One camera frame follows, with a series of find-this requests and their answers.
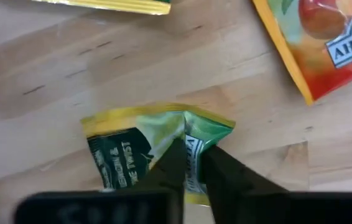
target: black object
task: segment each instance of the black object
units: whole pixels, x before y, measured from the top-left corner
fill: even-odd
[[[182,224],[186,166],[185,144],[175,139],[134,187],[33,195],[18,206],[15,224]]]
[[[32,196],[15,224],[182,224],[186,156],[176,139],[129,189]],[[352,193],[288,192],[217,146],[201,155],[201,171],[216,224],[352,223]]]

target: wooden table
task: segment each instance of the wooden table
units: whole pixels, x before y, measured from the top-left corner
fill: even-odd
[[[235,119],[221,147],[290,190],[352,190],[352,83],[306,106],[250,1],[0,12],[0,223],[34,192],[102,188],[79,120],[152,101]],[[210,209],[187,205],[186,220],[211,223]]]

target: wood grain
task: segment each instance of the wood grain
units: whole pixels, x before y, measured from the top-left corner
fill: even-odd
[[[25,14],[9,24],[38,13],[11,7]],[[102,188],[79,120],[153,101],[236,120],[220,146],[290,190],[352,190],[352,83],[306,106],[250,1],[178,0],[161,17],[46,7],[53,20],[0,39],[0,223],[29,194]]]
[[[90,11],[28,0],[0,0],[0,44]]]

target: green tea packet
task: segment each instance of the green tea packet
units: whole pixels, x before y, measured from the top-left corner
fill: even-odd
[[[187,148],[185,200],[209,205],[200,180],[200,153],[228,135],[235,122],[196,106],[154,104],[104,111],[82,119],[104,187],[122,189],[142,179],[175,138]]]

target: yellow packet edge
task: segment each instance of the yellow packet edge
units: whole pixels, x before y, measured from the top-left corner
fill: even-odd
[[[118,123],[122,119],[138,115],[157,114],[171,111],[190,111],[192,113],[195,113],[196,115],[210,119],[227,127],[235,127],[235,121],[227,119],[216,113],[212,113],[211,111],[201,109],[197,106],[186,105],[181,103],[156,103],[145,106],[106,110],[97,113],[93,116],[81,119],[81,123],[85,135],[90,138],[99,134],[108,134],[113,133],[115,131],[119,131],[117,127],[119,126]],[[102,124],[100,130],[96,128],[98,126],[98,123]]]
[[[312,93],[308,88],[307,82],[304,79],[297,62],[295,61],[294,56],[292,55],[292,52],[288,48],[288,44],[282,35],[277,20],[274,17],[267,0],[253,0],[253,3],[268,33],[270,34],[271,39],[276,45],[276,48],[279,51],[285,66],[290,73],[290,76],[298,86],[300,92],[303,94],[306,104],[312,105],[314,102]]]
[[[210,206],[210,201],[209,201],[208,196],[206,196],[206,194],[185,192],[184,193],[184,201],[186,203]]]
[[[33,0],[71,6],[92,7],[96,9],[110,9],[124,12],[138,12],[143,14],[164,15],[170,12],[170,3],[160,1],[141,0]]]

